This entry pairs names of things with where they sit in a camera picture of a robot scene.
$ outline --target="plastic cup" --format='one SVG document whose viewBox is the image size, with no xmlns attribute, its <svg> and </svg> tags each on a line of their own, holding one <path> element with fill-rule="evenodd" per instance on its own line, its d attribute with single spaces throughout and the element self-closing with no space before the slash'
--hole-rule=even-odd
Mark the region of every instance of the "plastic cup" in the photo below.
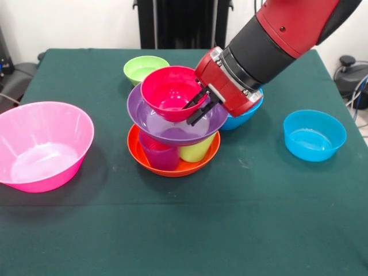
<svg viewBox="0 0 368 276">
<path fill-rule="evenodd" d="M 211 146 L 215 135 L 216 132 L 198 144 L 181 147 L 179 150 L 180 158 L 189 163 L 201 161 Z"/>
<path fill-rule="evenodd" d="M 162 171 L 173 171 L 178 167 L 178 147 L 164 145 L 143 131 L 139 132 L 139 142 L 152 168 Z"/>
</svg>

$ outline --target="bowl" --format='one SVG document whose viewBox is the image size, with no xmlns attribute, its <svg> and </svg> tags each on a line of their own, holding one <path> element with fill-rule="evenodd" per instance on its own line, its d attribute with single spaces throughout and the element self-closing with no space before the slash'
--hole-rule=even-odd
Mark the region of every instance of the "bowl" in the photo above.
<svg viewBox="0 0 368 276">
<path fill-rule="evenodd" d="M 201 86 L 195 79 L 192 68 L 169 66 L 158 69 L 142 82 L 142 97 L 166 121 L 184 121 L 204 103 L 207 97 L 206 95 L 197 104 L 183 109 L 201 91 Z"/>
<path fill-rule="evenodd" d="M 123 68 L 125 76 L 136 86 L 150 73 L 157 69 L 169 66 L 169 63 L 158 56 L 138 56 L 129 60 Z"/>
<path fill-rule="evenodd" d="M 28 193 L 61 187 L 94 137 L 91 118 L 64 102 L 35 102 L 0 115 L 0 183 Z"/>
<path fill-rule="evenodd" d="M 344 126 L 334 117 L 316 110 L 299 110 L 283 123 L 285 144 L 296 157 L 322 162 L 332 157 L 346 141 Z"/>
<path fill-rule="evenodd" d="M 227 119 L 227 111 L 221 105 L 216 105 L 195 126 L 188 125 L 186 121 L 168 122 L 143 100 L 141 85 L 137 85 L 129 94 L 126 103 L 128 113 L 142 131 L 160 143 L 174 147 L 197 144 L 218 131 Z"/>
<path fill-rule="evenodd" d="M 150 166 L 147 157 L 144 154 L 141 144 L 139 143 L 139 132 L 141 130 L 137 125 L 133 125 L 128 133 L 127 143 L 128 149 L 135 161 L 141 166 L 150 170 L 154 174 L 161 175 L 163 177 L 185 177 L 190 174 L 194 174 L 196 171 L 205 167 L 215 156 L 220 148 L 220 134 L 216 133 L 213 142 L 208 149 L 205 157 L 198 163 L 188 163 L 180 159 L 178 167 L 174 171 L 157 170 Z"/>
<path fill-rule="evenodd" d="M 248 121 L 256 113 L 256 111 L 259 109 L 262 103 L 263 103 L 263 96 L 255 106 L 253 106 L 250 110 L 248 110 L 244 114 L 238 117 L 232 117 L 229 114 L 228 119 L 226 120 L 225 124 L 220 128 L 220 130 L 221 131 L 231 131 L 243 125 L 246 121 Z"/>
</svg>

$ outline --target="table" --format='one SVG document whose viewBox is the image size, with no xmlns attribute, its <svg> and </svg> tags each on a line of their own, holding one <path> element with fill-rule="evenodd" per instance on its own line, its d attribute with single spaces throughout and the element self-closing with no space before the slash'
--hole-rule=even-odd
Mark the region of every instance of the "table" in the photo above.
<svg viewBox="0 0 368 276">
<path fill-rule="evenodd" d="M 221 133 L 211 163 L 168 179 L 140 167 L 122 73 L 158 55 L 195 67 L 205 50 L 51 49 L 23 104 L 64 101 L 88 112 L 94 143 L 77 176 L 44 194 L 0 186 L 0 275 L 367 275 L 368 150 L 316 51 L 264 87 L 264 103 Z M 348 139 L 307 163 L 283 144 L 292 111 L 338 118 Z"/>
</svg>

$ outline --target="light green bowl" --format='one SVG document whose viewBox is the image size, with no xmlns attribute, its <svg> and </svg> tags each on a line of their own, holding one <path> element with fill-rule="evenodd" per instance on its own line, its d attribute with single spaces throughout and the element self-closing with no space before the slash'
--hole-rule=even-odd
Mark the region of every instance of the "light green bowl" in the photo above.
<svg viewBox="0 0 368 276">
<path fill-rule="evenodd" d="M 158 56 L 138 56 L 124 65 L 124 74 L 134 86 L 141 83 L 150 73 L 157 69 L 170 66 Z"/>
</svg>

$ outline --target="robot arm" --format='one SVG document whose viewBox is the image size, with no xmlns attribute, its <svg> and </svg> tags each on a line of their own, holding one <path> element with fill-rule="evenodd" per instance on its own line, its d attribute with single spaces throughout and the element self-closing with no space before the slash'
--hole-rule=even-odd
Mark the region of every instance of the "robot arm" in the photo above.
<svg viewBox="0 0 368 276">
<path fill-rule="evenodd" d="M 195 74 L 211 102 L 187 123 L 194 125 L 215 104 L 233 117 L 251 109 L 262 97 L 258 91 L 296 59 L 321 44 L 354 12 L 362 0 L 268 0 L 222 50 L 209 51 Z"/>
</svg>

